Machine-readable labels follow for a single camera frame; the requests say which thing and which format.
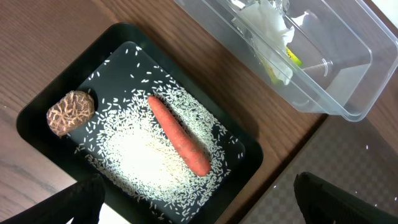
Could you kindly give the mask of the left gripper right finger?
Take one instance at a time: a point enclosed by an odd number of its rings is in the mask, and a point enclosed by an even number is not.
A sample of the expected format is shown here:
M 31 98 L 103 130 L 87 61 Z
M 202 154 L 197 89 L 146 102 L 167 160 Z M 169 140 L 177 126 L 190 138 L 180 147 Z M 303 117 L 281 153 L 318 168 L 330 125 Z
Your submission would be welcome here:
M 294 193 L 306 224 L 397 224 L 397 217 L 310 172 L 296 175 Z

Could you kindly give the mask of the green foil snack wrapper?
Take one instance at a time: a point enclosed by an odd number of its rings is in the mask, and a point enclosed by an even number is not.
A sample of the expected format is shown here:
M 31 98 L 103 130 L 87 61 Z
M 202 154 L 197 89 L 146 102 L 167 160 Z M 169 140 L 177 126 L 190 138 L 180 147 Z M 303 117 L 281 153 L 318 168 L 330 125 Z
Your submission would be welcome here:
M 289 1 L 260 1 L 259 10 L 267 16 L 267 27 L 264 29 L 267 35 L 273 40 L 284 53 L 298 66 L 302 65 L 302 62 L 293 54 L 293 52 L 287 47 L 288 43 L 291 43 L 294 37 L 295 28 L 287 28 L 284 22 L 284 16 L 286 10 L 289 8 Z M 283 75 L 277 68 L 270 65 L 262 55 L 257 55 L 259 60 L 263 63 L 271 82 L 275 85 L 288 85 L 292 78 L 292 71 L 289 67 L 281 65 L 280 69 L 286 74 Z

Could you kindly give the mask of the white rice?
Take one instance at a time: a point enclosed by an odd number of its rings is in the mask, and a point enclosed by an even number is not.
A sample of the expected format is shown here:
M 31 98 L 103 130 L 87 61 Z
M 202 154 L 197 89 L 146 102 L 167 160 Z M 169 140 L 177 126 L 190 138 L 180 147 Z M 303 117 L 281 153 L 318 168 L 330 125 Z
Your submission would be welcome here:
M 98 107 L 69 134 L 76 153 L 159 220 L 188 223 L 244 158 L 238 138 L 134 42 L 121 44 L 80 89 Z M 147 102 L 151 95 L 209 157 L 208 175 L 195 175 L 175 151 Z

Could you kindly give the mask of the orange carrot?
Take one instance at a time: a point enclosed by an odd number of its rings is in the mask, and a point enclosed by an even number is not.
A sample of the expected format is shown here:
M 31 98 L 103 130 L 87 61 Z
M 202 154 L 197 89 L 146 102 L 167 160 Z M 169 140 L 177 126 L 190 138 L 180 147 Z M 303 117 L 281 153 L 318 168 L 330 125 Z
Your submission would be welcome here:
M 179 156 L 197 176 L 210 173 L 211 165 L 202 149 L 185 132 L 172 113 L 158 98 L 149 96 L 148 104 Z

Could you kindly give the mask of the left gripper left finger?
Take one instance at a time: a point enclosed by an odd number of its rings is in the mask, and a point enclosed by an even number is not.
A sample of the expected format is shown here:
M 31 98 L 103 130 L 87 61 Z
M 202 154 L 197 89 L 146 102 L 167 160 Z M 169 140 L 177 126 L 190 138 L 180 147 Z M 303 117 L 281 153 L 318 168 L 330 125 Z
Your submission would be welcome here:
M 102 176 L 94 174 L 1 223 L 97 224 L 105 194 Z

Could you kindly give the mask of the white napkin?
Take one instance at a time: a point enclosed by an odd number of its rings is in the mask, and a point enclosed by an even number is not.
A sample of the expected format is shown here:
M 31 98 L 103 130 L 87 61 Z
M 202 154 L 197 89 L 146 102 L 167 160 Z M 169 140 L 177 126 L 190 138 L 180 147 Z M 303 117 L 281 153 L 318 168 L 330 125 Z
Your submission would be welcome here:
M 293 41 L 295 32 L 294 27 L 288 28 L 284 22 L 289 6 L 289 0 L 250 1 L 233 19 L 240 33 L 250 39 L 256 57 L 275 85 L 288 85 L 293 71 L 267 46 L 264 39 L 268 39 L 275 49 L 287 53 L 287 44 Z

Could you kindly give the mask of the brown textured food piece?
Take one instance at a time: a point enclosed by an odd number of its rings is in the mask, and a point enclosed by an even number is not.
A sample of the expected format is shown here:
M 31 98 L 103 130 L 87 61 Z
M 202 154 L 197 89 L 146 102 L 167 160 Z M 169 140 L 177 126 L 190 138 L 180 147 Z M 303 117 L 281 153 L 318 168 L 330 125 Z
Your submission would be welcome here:
M 95 113 L 94 99 L 84 91 L 70 91 L 46 113 L 50 130 L 62 137 L 87 123 Z

